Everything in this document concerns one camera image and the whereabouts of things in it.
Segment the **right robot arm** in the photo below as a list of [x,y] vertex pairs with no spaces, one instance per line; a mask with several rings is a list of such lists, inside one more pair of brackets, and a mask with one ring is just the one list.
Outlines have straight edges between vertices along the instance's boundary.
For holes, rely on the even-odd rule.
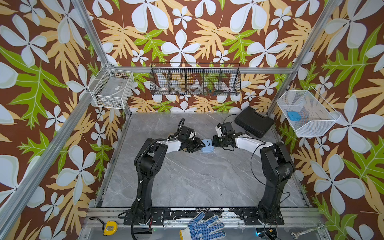
[[264,194],[258,203],[257,219],[262,224],[284,225],[281,214],[281,199],[284,188],[295,171],[293,161],[285,145],[270,143],[252,138],[245,133],[235,132],[230,122],[218,124],[213,136],[213,146],[227,150],[246,150],[261,158],[263,174],[266,178]]

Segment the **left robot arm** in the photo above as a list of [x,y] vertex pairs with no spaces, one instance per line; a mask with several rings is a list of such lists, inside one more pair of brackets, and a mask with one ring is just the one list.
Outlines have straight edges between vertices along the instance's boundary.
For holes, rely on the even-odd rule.
[[181,150],[194,153],[206,145],[196,137],[195,131],[181,127],[168,138],[148,138],[135,158],[134,165],[138,174],[138,189],[131,214],[134,222],[146,224],[151,215],[152,189],[154,178],[159,173],[167,153]]

